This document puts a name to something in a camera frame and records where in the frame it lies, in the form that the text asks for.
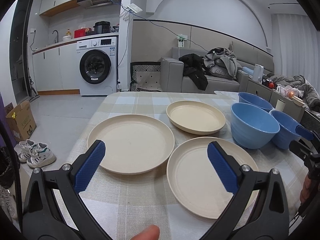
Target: backsplash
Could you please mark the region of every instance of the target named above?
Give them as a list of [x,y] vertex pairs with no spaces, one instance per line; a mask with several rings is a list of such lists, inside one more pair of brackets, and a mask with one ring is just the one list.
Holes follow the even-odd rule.
[[66,35],[67,29],[70,29],[72,38],[74,31],[79,29],[80,25],[86,28],[92,28],[96,22],[108,21],[113,25],[119,23],[120,5],[100,6],[96,8],[84,9],[82,7],[73,8],[71,10],[62,12],[50,18],[49,23],[49,44],[53,44],[57,34],[52,32],[57,30],[59,32],[59,41]]

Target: white washing machine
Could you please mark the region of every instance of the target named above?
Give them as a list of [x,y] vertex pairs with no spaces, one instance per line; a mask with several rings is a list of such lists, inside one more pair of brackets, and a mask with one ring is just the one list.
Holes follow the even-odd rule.
[[78,83],[82,96],[103,96],[117,91],[117,42],[117,37],[77,42]]

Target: pair of shoes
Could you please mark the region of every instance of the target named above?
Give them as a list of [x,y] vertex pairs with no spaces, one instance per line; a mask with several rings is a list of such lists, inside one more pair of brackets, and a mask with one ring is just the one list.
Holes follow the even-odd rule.
[[18,155],[20,162],[27,163],[30,168],[41,168],[56,161],[57,157],[46,143],[35,143],[32,140],[20,142],[22,149]]
[[0,186],[0,205],[4,212],[14,220],[18,219],[17,205],[9,190]]

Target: human hand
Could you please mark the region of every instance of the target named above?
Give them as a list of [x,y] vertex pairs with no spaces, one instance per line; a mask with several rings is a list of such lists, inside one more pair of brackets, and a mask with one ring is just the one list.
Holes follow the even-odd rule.
[[140,234],[131,238],[131,240],[158,240],[160,229],[155,225],[151,225],[143,230]]
[[310,186],[311,186],[311,179],[308,178],[308,175],[304,179],[303,187],[300,193],[300,201],[303,204],[310,196]]

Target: sofa armrest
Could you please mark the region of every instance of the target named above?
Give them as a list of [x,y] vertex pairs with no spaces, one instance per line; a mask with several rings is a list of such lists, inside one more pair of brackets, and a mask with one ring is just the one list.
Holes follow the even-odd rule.
[[160,86],[163,92],[181,92],[183,62],[173,58],[161,58]]
[[248,86],[249,75],[242,70],[238,70],[236,74],[236,78],[240,84],[239,92],[245,92]]

